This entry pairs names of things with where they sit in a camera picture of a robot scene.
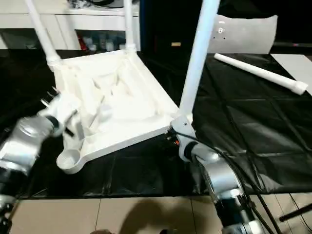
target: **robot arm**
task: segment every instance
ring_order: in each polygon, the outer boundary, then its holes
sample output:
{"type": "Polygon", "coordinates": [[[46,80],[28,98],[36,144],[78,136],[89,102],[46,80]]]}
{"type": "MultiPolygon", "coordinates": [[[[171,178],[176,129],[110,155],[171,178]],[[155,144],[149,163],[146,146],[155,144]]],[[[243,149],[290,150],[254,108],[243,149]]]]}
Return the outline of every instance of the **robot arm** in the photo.
{"type": "Polygon", "coordinates": [[[223,225],[223,234],[264,234],[255,219],[235,172],[215,150],[196,141],[194,129],[186,117],[171,122],[174,131],[181,133],[179,155],[184,161],[198,163],[223,225]]]}
{"type": "MultiPolygon", "coordinates": [[[[16,196],[37,160],[41,145],[50,136],[60,135],[79,107],[71,95],[58,95],[49,107],[35,117],[18,121],[10,137],[0,147],[0,234],[8,234],[12,222],[5,217],[12,211],[16,196]]],[[[230,165],[215,150],[196,141],[186,117],[172,121],[179,133],[179,155],[184,161],[198,163],[222,222],[223,234],[263,234],[254,218],[240,181],[230,165]]]]}
{"type": "Polygon", "coordinates": [[[60,135],[79,102],[59,94],[37,116],[20,119],[10,137],[0,147],[0,234],[9,233],[12,211],[21,187],[39,157],[41,145],[50,136],[60,135]]]}

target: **black plastic sheet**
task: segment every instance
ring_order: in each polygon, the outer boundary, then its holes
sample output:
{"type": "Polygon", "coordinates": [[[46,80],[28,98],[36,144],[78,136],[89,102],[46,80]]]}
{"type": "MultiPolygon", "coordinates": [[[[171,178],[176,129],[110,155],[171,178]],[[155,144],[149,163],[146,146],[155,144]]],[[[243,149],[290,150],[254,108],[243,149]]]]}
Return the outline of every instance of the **black plastic sheet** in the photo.
{"type": "MultiPolygon", "coordinates": [[[[82,51],[59,51],[62,58],[82,51]]],[[[139,54],[170,97],[179,103],[188,57],[139,54]]],[[[228,55],[290,77],[270,55],[228,55]]],[[[39,98],[54,84],[40,51],[9,51],[0,58],[0,129],[2,140],[15,121],[43,106],[39,98]]],[[[199,139],[228,152],[264,194],[312,191],[312,98],[207,56],[194,107],[199,139]]],[[[87,163],[74,174],[56,165],[62,139],[43,147],[23,198],[88,198],[117,196],[178,196],[207,192],[195,183],[198,172],[178,157],[165,135],[87,163]]]]}

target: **black cable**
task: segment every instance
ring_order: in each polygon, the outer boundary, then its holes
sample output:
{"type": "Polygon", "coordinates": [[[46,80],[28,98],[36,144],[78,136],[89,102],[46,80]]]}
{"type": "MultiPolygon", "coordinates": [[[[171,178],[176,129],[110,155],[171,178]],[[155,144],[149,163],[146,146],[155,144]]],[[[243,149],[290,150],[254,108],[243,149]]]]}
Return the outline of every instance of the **black cable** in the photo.
{"type": "MultiPolygon", "coordinates": [[[[289,196],[291,196],[292,202],[295,204],[295,206],[297,207],[297,209],[300,210],[300,208],[299,208],[297,202],[295,201],[294,197],[293,197],[291,194],[289,194],[289,196]]],[[[300,216],[301,216],[301,218],[302,218],[303,224],[306,226],[307,229],[309,229],[309,232],[312,233],[312,228],[309,227],[309,225],[308,225],[307,222],[305,221],[303,215],[300,214],[300,216]]]]}
{"type": "MultiPolygon", "coordinates": [[[[263,200],[258,188],[255,186],[254,182],[250,179],[250,177],[246,174],[246,172],[232,159],[230,158],[228,155],[224,154],[221,150],[219,150],[218,148],[214,147],[214,146],[210,146],[208,145],[207,143],[201,141],[201,140],[198,140],[196,137],[193,137],[193,136],[189,136],[187,134],[183,134],[183,133],[179,133],[175,130],[173,130],[174,134],[177,134],[177,135],[180,135],[180,136],[183,136],[183,137],[186,137],[186,138],[189,138],[189,139],[192,139],[192,140],[195,140],[195,141],[198,141],[199,143],[202,143],[210,148],[212,148],[213,150],[215,150],[219,155],[221,155],[225,160],[226,162],[231,166],[231,168],[234,170],[234,172],[236,173],[236,176],[238,178],[238,180],[240,181],[241,183],[241,186],[242,186],[242,189],[245,193],[245,196],[246,198],[248,199],[248,201],[250,203],[253,203],[249,194],[247,193],[247,190],[246,190],[246,185],[244,183],[244,180],[242,179],[241,175],[243,175],[243,177],[247,180],[247,182],[250,184],[250,186],[252,187],[253,191],[256,193],[257,197],[259,198],[264,210],[266,211],[267,215],[269,216],[269,219],[271,221],[271,223],[273,224],[276,232],[278,234],[282,234],[277,222],[275,221],[270,209],[268,208],[266,202],[263,200]]],[[[268,232],[270,234],[274,234],[274,232],[270,229],[270,227],[268,226],[268,224],[265,222],[265,220],[261,217],[261,215],[259,214],[259,212],[256,210],[255,206],[251,206],[253,212],[256,214],[256,216],[259,218],[260,222],[263,224],[263,226],[268,230],[268,232]]]]}
{"type": "Polygon", "coordinates": [[[96,5],[96,6],[105,6],[105,5],[113,3],[114,0],[102,0],[102,1],[97,1],[97,2],[94,2],[92,0],[88,0],[88,2],[90,2],[90,3],[92,3],[93,5],[96,5]]]}

